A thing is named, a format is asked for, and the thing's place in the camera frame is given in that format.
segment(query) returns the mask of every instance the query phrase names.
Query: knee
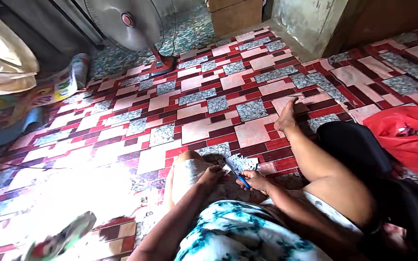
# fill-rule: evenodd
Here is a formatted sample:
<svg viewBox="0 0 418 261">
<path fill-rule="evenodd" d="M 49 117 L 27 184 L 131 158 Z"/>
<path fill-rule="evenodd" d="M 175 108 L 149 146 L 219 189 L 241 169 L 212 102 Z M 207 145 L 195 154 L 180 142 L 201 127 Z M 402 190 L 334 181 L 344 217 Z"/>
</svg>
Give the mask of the knee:
<svg viewBox="0 0 418 261">
<path fill-rule="evenodd" d="M 203 160 L 202 157 L 196 151 L 184 151 L 177 158 L 175 158 L 174 163 L 182 162 L 189 159 L 199 159 Z"/>
</svg>

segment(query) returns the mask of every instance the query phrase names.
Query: grey floor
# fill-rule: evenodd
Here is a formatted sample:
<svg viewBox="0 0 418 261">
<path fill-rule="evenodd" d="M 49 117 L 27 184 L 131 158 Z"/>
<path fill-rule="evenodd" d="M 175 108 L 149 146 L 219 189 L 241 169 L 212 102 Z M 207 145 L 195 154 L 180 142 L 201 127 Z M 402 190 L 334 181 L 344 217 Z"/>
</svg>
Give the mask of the grey floor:
<svg viewBox="0 0 418 261">
<path fill-rule="evenodd" d="M 175 21 L 173 15 L 162 19 L 163 36 L 156 46 L 163 55 L 178 54 L 195 48 L 205 47 L 217 42 L 214 35 L 210 14 L 205 6 L 198 7 L 185 13 L 177 13 L 177 36 L 174 40 Z M 90 79 L 121 74 L 124 71 L 147 64 L 154 60 L 154 56 L 138 57 L 134 51 L 120 47 L 111 41 L 104 43 L 106 48 L 92 55 Z"/>
</svg>

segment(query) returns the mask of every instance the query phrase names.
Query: blue and white dress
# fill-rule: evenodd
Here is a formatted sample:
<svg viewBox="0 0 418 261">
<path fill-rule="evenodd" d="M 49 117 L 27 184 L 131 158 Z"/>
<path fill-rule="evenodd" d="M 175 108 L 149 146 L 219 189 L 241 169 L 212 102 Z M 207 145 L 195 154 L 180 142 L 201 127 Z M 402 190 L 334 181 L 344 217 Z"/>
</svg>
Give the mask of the blue and white dress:
<svg viewBox="0 0 418 261">
<path fill-rule="evenodd" d="M 201 212 L 182 240 L 176 261 L 332 260 L 316 245 L 283 227 L 262 207 L 220 200 Z"/>
</svg>

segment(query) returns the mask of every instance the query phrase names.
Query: red and pink floor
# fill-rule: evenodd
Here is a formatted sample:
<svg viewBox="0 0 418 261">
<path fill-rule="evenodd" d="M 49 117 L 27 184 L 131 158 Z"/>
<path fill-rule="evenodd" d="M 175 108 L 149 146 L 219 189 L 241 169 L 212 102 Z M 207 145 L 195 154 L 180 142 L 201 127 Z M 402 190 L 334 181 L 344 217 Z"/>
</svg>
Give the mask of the red and pink floor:
<svg viewBox="0 0 418 261">
<path fill-rule="evenodd" d="M 186 150 L 257 157 L 264 175 L 300 179 L 288 140 L 273 128 L 292 97 L 311 139 L 328 121 L 361 123 L 418 105 L 418 31 L 307 63 L 280 40 L 261 28 L 182 53 L 166 75 L 150 77 L 143 65 L 50 106 L 49 124 L 0 156 L 32 167 L 0 165 L 0 261 L 87 210 L 97 225 L 124 217 L 60 260 L 126 260 L 159 219 L 173 158 Z"/>
</svg>

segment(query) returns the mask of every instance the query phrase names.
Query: blue scissors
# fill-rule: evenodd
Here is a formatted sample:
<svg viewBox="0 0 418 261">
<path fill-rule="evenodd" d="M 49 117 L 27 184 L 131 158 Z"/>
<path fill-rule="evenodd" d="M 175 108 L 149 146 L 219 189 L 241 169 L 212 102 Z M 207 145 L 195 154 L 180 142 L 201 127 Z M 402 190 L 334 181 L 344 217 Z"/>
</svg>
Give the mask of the blue scissors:
<svg viewBox="0 0 418 261">
<path fill-rule="evenodd" d="M 241 179 L 241 181 L 243 181 L 245 188 L 251 189 L 251 186 L 249 186 L 249 184 L 246 182 L 246 180 L 244 179 L 244 177 L 238 176 L 238 178 Z"/>
<path fill-rule="evenodd" d="M 225 166 L 224 166 L 222 169 L 226 170 L 226 171 L 227 171 L 227 173 L 229 173 L 230 171 L 232 171 L 232 169 L 230 168 L 230 166 L 229 166 L 228 164 L 225 164 Z M 247 188 L 247 189 L 251 189 L 251 186 L 249 186 L 249 184 L 247 183 L 246 179 L 244 179 L 244 177 L 242 177 L 242 176 L 240 176 L 240 175 L 237 175 L 237 176 L 238 176 L 238 178 L 239 178 L 241 181 L 243 181 L 243 183 L 244 183 L 244 187 L 245 187 L 245 188 Z"/>
</svg>

